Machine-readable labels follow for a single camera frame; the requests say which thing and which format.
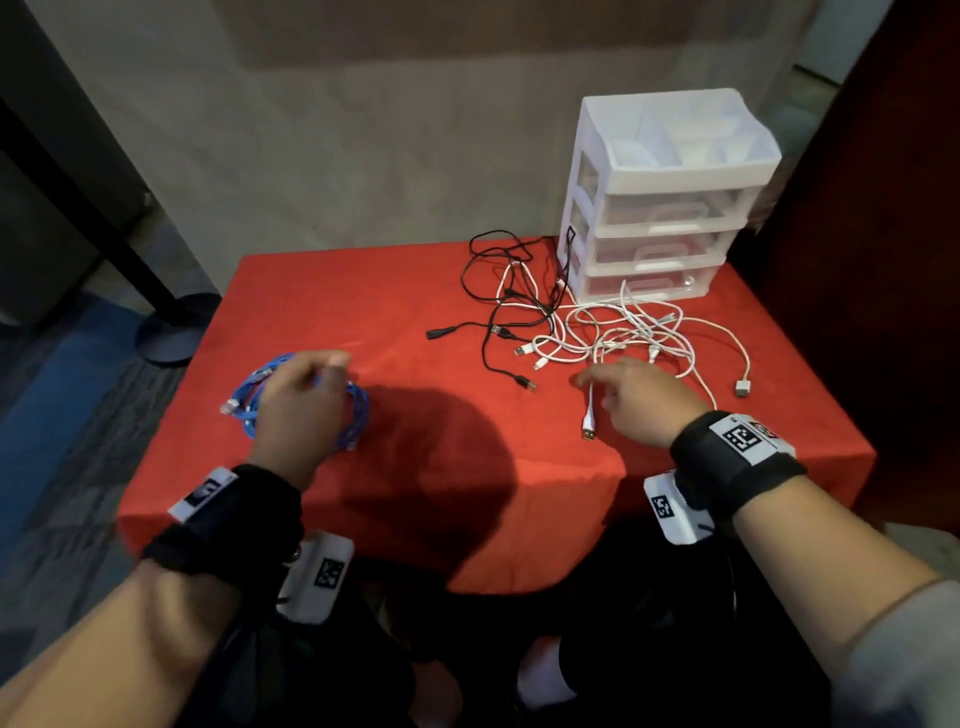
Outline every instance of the forearm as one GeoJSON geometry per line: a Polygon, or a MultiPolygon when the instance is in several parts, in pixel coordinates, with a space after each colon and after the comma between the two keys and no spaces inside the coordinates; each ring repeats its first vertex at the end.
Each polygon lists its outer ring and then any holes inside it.
{"type": "Polygon", "coordinates": [[[874,619],[940,578],[805,477],[755,497],[733,525],[831,678],[874,619]]]}
{"type": "Polygon", "coordinates": [[[3,725],[169,726],[239,603],[213,576],[142,562],[0,692],[3,725]]]}

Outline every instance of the table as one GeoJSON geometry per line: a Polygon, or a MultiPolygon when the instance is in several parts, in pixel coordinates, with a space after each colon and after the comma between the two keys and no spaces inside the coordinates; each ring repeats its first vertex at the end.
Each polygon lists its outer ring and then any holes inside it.
{"type": "MultiPolygon", "coordinates": [[[[491,364],[533,379],[528,392],[483,368],[481,328],[425,338],[486,321],[489,307],[460,287],[467,260],[465,243],[245,257],[121,501],[127,546],[146,545],[210,470],[244,459],[250,440],[220,405],[264,362],[303,349],[352,352],[351,376],[370,394],[357,451],[328,459],[303,497],[304,525],[350,537],[358,555],[439,571],[455,592],[529,592],[566,576],[606,522],[648,511],[643,478],[667,470],[669,456],[618,436],[599,409],[597,439],[585,441],[585,394],[570,383],[579,367],[534,373],[534,356],[493,339],[491,364]]],[[[474,275],[495,289],[492,270],[474,275]]],[[[738,400],[737,349],[714,329],[694,336],[720,407],[772,427],[851,505],[874,451],[735,271],[725,266],[706,297],[682,303],[732,328],[754,361],[753,392],[738,400]]]]}

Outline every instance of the person's left arm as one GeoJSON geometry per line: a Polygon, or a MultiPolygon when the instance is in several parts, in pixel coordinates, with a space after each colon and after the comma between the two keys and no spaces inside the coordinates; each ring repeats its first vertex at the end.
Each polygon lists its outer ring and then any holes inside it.
{"type": "MultiPolygon", "coordinates": [[[[345,352],[304,352],[276,371],[261,398],[250,464],[301,492],[310,486],[335,450],[348,361],[345,352]]],[[[239,589],[208,573],[142,561],[0,690],[0,725],[166,728],[240,602],[239,589]]]]}

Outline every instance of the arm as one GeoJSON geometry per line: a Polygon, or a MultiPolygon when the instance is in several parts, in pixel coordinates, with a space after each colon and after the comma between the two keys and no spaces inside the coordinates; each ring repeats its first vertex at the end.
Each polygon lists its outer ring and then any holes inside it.
{"type": "MultiPolygon", "coordinates": [[[[305,491],[335,450],[348,355],[305,352],[260,403],[249,462],[305,491]],[[320,386],[313,386],[323,368],[320,386]]],[[[93,612],[0,691],[0,725],[164,728],[177,718],[240,604],[209,574],[142,562],[93,612]]]]}
{"type": "MultiPolygon", "coordinates": [[[[668,448],[709,407],[655,366],[623,357],[585,370],[605,387],[613,426],[668,448]]],[[[824,671],[835,678],[858,635],[938,574],[805,477],[755,497],[733,525],[824,671]]]]}

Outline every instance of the black velcro strap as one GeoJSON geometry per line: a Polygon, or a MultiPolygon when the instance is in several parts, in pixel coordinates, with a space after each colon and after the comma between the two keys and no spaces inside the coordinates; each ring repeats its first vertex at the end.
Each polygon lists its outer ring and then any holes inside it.
{"type": "Polygon", "coordinates": [[[708,509],[717,519],[731,518],[749,500],[773,490],[806,467],[785,452],[751,465],[710,429],[730,415],[715,411],[684,428],[670,455],[677,465],[677,488],[694,509],[708,509]]]}
{"type": "Polygon", "coordinates": [[[181,573],[210,573],[244,592],[271,588],[303,538],[300,492],[253,465],[185,523],[167,527],[142,558],[181,573]]]}

